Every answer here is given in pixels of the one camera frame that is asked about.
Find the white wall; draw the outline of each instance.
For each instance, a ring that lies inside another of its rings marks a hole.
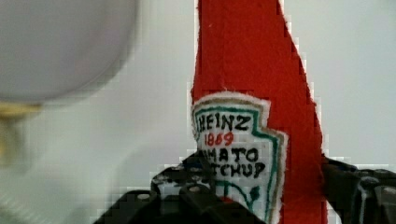
[[[396,158],[396,3],[287,0],[285,14],[315,83],[328,155],[396,171],[387,166]],[[2,171],[0,191],[53,223],[90,223],[191,154],[193,15],[192,0],[140,1],[131,57],[89,96],[50,102],[18,124],[21,169]]]

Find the stitched fabric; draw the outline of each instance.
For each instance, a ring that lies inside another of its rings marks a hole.
[[[266,127],[289,137],[278,223],[326,223],[321,130],[279,3],[205,0],[199,11],[193,103],[223,91],[269,102]]]

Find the embroidered label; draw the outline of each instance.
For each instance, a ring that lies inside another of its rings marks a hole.
[[[270,103],[237,92],[211,94],[191,109],[198,149],[210,162],[216,192],[266,223],[279,221],[286,134],[268,129]]]

